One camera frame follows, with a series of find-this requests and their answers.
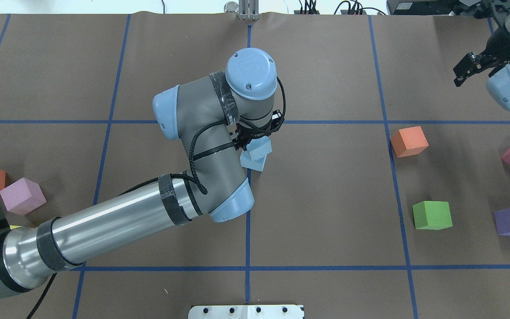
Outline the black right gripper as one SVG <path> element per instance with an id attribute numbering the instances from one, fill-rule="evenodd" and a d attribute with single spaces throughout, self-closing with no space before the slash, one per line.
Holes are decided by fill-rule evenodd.
<path id="1" fill-rule="evenodd" d="M 504 66 L 508 64 L 509 60 L 504 60 L 500 57 L 494 56 L 487 52 L 487 50 L 475 54 L 473 52 L 467 53 L 455 67 L 455 79 L 453 80 L 456 87 L 461 87 L 466 79 L 475 74 L 480 74 L 485 70 L 491 69 L 489 77 L 491 78 Z"/>

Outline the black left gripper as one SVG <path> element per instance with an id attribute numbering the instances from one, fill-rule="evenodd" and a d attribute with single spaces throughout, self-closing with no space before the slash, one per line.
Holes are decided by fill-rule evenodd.
<path id="1" fill-rule="evenodd" d="M 246 151 L 247 145 L 252 140 L 270 136 L 272 133 L 279 131 L 282 124 L 283 114 L 281 112 L 273 112 L 269 122 L 262 127 L 257 127 L 245 117 L 240 117 L 240 121 L 235 129 L 236 136 L 233 138 L 233 146 L 236 151 L 240 149 Z"/>

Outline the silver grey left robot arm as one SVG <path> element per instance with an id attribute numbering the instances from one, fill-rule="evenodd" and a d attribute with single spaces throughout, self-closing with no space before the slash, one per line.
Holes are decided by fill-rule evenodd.
<path id="1" fill-rule="evenodd" d="M 182 142 L 189 170 L 35 228 L 12 230 L 0 206 L 0 299 L 199 216 L 226 222 L 248 212 L 254 196 L 236 151 L 282 126 L 286 109 L 273 110 L 277 89 L 284 88 L 273 57 L 259 48 L 240 49 L 224 71 L 177 85 L 152 101 L 163 134 Z"/>

